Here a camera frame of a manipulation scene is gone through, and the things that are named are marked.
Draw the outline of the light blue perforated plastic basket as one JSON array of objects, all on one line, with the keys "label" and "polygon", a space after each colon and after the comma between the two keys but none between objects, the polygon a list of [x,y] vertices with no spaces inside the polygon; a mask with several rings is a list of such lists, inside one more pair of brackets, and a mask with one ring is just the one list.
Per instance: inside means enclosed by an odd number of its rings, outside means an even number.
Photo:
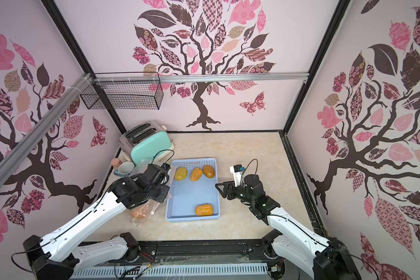
[{"label": "light blue perforated plastic basket", "polygon": [[[221,216],[219,192],[215,188],[218,183],[217,161],[214,158],[176,159],[171,165],[175,168],[184,167],[188,175],[196,168],[208,165],[213,168],[215,176],[208,178],[201,176],[196,182],[189,177],[184,180],[173,180],[170,185],[171,198],[167,200],[165,219],[169,222],[190,222],[199,220],[218,219]],[[209,204],[213,213],[207,216],[198,216],[196,208]]]}]

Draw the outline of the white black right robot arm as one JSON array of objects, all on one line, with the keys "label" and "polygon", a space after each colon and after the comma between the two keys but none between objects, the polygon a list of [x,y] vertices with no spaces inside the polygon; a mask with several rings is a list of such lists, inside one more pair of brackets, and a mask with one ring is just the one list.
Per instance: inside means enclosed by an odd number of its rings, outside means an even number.
[{"label": "white black right robot arm", "polygon": [[266,195],[258,175],[235,173],[232,182],[215,186],[223,198],[238,199],[250,212],[272,227],[266,236],[268,257],[293,263],[313,280],[359,280],[356,258],[337,239],[328,239],[303,226]]}]

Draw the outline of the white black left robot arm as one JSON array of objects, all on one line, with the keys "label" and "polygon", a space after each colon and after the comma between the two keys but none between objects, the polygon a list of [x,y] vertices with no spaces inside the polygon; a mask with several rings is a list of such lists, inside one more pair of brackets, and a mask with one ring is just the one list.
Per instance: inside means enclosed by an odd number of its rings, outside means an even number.
[{"label": "white black left robot arm", "polygon": [[106,261],[134,261],[140,254],[139,242],[130,233],[108,241],[82,245],[93,232],[125,210],[132,210],[150,200],[164,202],[170,187],[170,165],[150,163],[143,173],[119,178],[89,208],[65,225],[23,242],[31,273],[38,280],[68,280],[75,273]]}]

